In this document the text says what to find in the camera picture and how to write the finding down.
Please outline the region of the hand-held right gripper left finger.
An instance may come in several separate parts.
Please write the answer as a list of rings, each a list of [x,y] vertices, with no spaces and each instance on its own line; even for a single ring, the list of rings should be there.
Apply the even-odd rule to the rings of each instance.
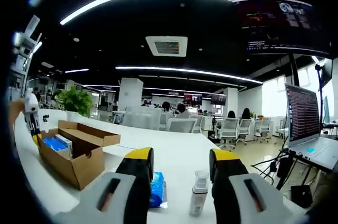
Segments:
[[[115,172],[83,193],[77,206],[58,213],[57,223],[146,223],[153,165],[153,148],[132,150]]]

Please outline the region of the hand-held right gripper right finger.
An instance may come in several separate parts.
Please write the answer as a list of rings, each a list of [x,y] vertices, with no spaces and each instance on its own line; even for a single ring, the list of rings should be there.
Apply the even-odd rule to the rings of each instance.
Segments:
[[[298,214],[283,195],[257,173],[249,173],[232,152],[213,148],[209,155],[217,223],[295,223]]]

